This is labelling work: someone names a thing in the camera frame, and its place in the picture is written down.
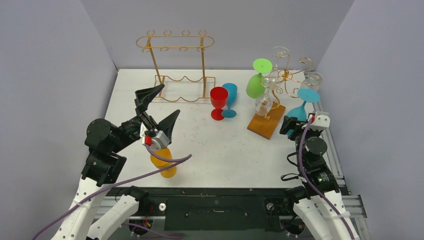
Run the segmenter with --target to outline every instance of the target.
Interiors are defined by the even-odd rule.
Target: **yellow cup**
[[[159,155],[162,158],[172,159],[171,151],[169,150],[169,148],[161,149],[159,151],[154,151],[154,153]],[[163,169],[173,164],[171,162],[159,160],[153,155],[150,155],[150,160],[151,160],[151,163],[153,163],[153,165],[158,169]],[[161,171],[160,175],[162,175],[162,177],[164,178],[172,178],[176,173],[177,173],[177,167],[174,166],[165,171]]]

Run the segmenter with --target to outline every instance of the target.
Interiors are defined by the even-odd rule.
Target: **blue goblet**
[[[222,112],[222,116],[224,118],[234,118],[237,115],[237,113],[236,113],[236,111],[234,111],[230,108],[234,104],[234,102],[236,101],[237,86],[234,83],[225,83],[224,85],[222,85],[222,87],[225,88],[228,91],[228,99],[226,101],[226,105],[227,105],[228,109],[224,110]]]
[[[297,91],[297,95],[300,99],[303,100],[302,105],[293,108],[290,110],[286,116],[291,118],[295,117],[298,121],[306,122],[308,119],[308,116],[306,114],[305,105],[306,103],[317,103],[320,101],[321,97],[320,95],[309,88],[301,88]],[[287,135],[290,136],[292,134],[293,130],[289,130],[287,132]]]

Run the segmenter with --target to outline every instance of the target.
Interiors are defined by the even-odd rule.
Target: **wooden base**
[[[267,115],[269,116],[269,119],[255,114],[247,126],[247,129],[269,140],[285,110],[286,107],[283,105],[280,105],[275,109],[271,109]]]

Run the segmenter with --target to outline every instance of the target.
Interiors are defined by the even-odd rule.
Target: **red goblet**
[[[221,121],[224,119],[222,115],[223,113],[222,108],[227,104],[227,99],[228,99],[228,91],[222,86],[217,86],[212,88],[212,90],[210,90],[210,102],[212,103],[212,106],[215,108],[210,113],[210,116],[214,120]]]

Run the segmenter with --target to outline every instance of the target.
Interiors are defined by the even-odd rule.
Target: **white table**
[[[184,75],[199,79],[201,70],[161,70],[161,75],[179,79]],[[247,126],[255,114],[255,99],[246,94],[249,79],[257,74],[254,70],[206,70],[207,76],[216,77],[216,86],[234,83],[238,86],[237,101],[233,108],[237,112],[234,118],[215,121],[211,118],[214,107],[209,101],[199,103],[170,103],[155,99],[147,113],[159,122],[164,117],[180,109],[178,120],[172,133],[169,146],[174,158],[192,154],[193,157],[177,167],[172,178],[160,174],[150,176],[126,185],[159,188],[291,188],[300,185],[298,180],[282,182],[280,176],[297,173],[295,166],[288,163],[286,157],[295,151],[295,143],[287,136],[279,134],[281,122],[271,139],[265,139],[249,130]],[[135,116],[135,91],[152,87],[155,83],[154,69],[120,69],[107,108],[105,119],[119,126]],[[303,81],[303,72],[295,79]],[[163,96],[176,99],[184,96],[196,99],[202,92],[202,83],[165,82]],[[287,83],[287,89],[300,84]],[[208,84],[208,95],[212,88]],[[299,98],[280,94],[285,113],[302,104]],[[308,103],[306,111],[314,107]],[[118,182],[156,170],[150,156],[141,142],[135,142],[119,152],[127,157]]]

